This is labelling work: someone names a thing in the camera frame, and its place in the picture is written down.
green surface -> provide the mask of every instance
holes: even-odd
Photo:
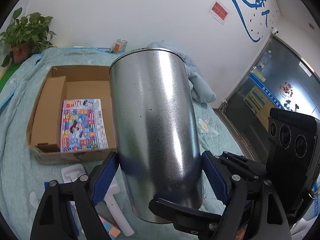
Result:
[[[20,64],[15,64],[13,63],[8,70],[6,71],[6,73],[4,73],[4,75],[2,76],[2,78],[0,79],[0,92],[2,91],[4,85],[6,84],[6,82],[9,80],[9,78],[13,75],[13,73],[20,67]]]

white plastic handle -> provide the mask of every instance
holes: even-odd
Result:
[[[104,197],[104,201],[106,202],[111,215],[117,222],[122,233],[125,236],[132,236],[134,234],[134,231],[122,214],[121,209],[119,208],[113,195],[106,194],[106,196]]]

metal trash bin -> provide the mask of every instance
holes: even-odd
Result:
[[[199,209],[203,200],[196,119],[183,60],[144,48],[110,69],[117,150],[134,214],[168,223],[149,209],[154,196]]]

camera lens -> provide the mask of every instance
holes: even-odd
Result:
[[[288,147],[291,140],[291,132],[288,126],[283,125],[280,129],[280,142],[282,146]]]
[[[303,135],[298,135],[294,145],[294,150],[298,157],[302,158],[307,152],[307,142]]]
[[[276,132],[277,132],[277,127],[276,124],[274,122],[271,123],[270,125],[270,134],[272,137],[276,136]]]

can rim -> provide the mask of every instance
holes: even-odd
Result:
[[[130,54],[134,54],[134,53],[140,52],[140,51],[147,51],[147,50],[162,50],[162,51],[170,52],[170,53],[178,56],[179,58],[181,58],[181,60],[183,61],[183,63],[185,63],[184,60],[183,60],[183,58],[182,58],[177,52],[175,52],[175,51],[173,51],[173,50],[165,49],[165,48],[157,48],[157,47],[141,48],[141,49],[135,49],[135,50],[129,51],[129,52],[127,52],[126,54],[123,54],[123,55],[121,55],[120,57],[116,58],[116,59],[111,63],[111,65],[110,65],[109,74],[110,74],[110,71],[111,71],[112,66],[113,66],[118,60],[120,60],[120,59],[122,59],[123,57],[128,56],[128,55],[130,55]]]

